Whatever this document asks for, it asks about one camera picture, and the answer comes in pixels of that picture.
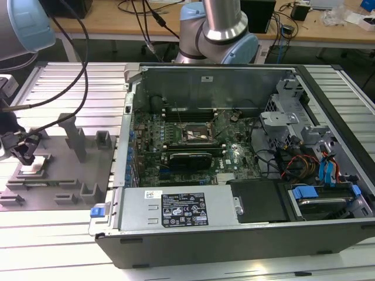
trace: gray base plate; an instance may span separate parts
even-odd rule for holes
[[[35,155],[51,155],[51,159],[45,165],[46,175],[43,180],[78,180],[78,184],[66,186],[50,184],[50,186],[28,188],[20,186],[16,189],[11,187],[11,191],[8,182],[8,188],[0,196],[0,211],[84,210],[90,209],[95,203],[104,202],[113,161],[115,136],[111,136],[112,148],[106,150],[97,149],[95,136],[86,136],[87,156],[84,163],[78,161],[74,150],[69,149],[65,138],[64,136],[51,136],[49,139],[43,139]],[[21,178],[17,178],[21,167],[22,165],[19,164],[9,180],[10,182],[21,180]],[[81,185],[83,183],[87,187],[84,193],[90,194],[96,184],[100,189],[94,196],[95,198],[85,200],[87,204],[81,196]],[[24,199],[20,202],[21,205],[12,201],[6,202],[7,196],[17,194]]]

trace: motherboard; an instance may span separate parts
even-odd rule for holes
[[[206,116],[136,112],[139,186],[217,185],[260,177],[248,139],[254,121],[229,109]]]

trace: white wire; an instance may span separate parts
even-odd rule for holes
[[[26,66],[29,66],[30,64],[32,64],[36,58],[38,57],[38,53],[35,53],[28,61],[26,61],[25,63],[23,64],[20,64],[18,66],[12,66],[12,67],[8,67],[8,68],[3,68],[3,69],[0,69],[0,73],[1,72],[6,72],[6,71],[14,71],[14,70],[19,70],[19,69],[22,69]]]

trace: power supply label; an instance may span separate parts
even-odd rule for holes
[[[162,195],[164,227],[198,227],[208,224],[204,193]]]

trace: workbench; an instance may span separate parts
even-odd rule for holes
[[[354,12],[359,11],[362,0],[346,0],[346,6]],[[282,4],[290,0],[277,0],[275,10],[277,11]],[[143,41],[143,35],[139,29],[135,15],[120,11],[117,8],[117,0],[94,0],[90,12],[83,20],[90,39],[112,40],[112,48],[116,49],[116,40],[140,40]],[[135,3],[137,11],[142,11],[141,3]],[[163,4],[151,3],[152,7],[157,8]],[[170,6],[163,11],[164,20],[169,28],[179,33],[180,10],[181,5]],[[290,15],[291,9],[284,10],[284,13]],[[367,32],[364,29],[352,23],[345,26],[324,26],[321,21],[321,11],[311,11],[304,22],[298,22],[299,32],[290,42],[290,46],[301,47],[320,47],[320,48],[343,48],[343,49],[374,49],[375,32]],[[82,28],[75,19],[62,19],[58,21],[64,27],[72,39],[84,39]],[[284,24],[291,23],[286,17],[281,16]],[[77,61],[75,52],[68,40],[60,33],[57,27],[52,24],[57,32],[57,38],[61,39],[69,61]],[[150,38],[153,42],[166,41],[176,42],[178,39],[170,34],[166,29],[160,27],[153,17],[148,17],[148,26]],[[257,34],[260,47],[255,57],[255,63],[262,64],[267,57],[268,49],[273,44],[277,35],[276,23],[271,21],[270,28],[266,34]]]
[[[125,65],[89,63],[88,99],[76,121],[85,135],[95,135],[99,129],[115,136],[120,134],[126,95]],[[12,105],[49,98],[66,87],[80,69],[79,63],[48,63],[36,67]],[[307,66],[307,69],[374,157],[373,104],[344,71],[331,66]],[[83,91],[81,79],[57,101],[17,112],[18,122],[29,129],[55,120],[62,112],[72,112],[80,103]],[[65,135],[58,126],[47,132],[52,136]],[[121,156],[115,151],[112,172],[117,157]],[[0,192],[16,166],[15,159],[0,162]],[[112,186],[111,175],[106,200],[112,196]],[[331,255],[120,270],[88,235],[89,221],[90,210],[0,212],[0,280],[297,280],[296,276],[301,276],[298,280],[344,281],[370,280],[375,276],[374,238]]]

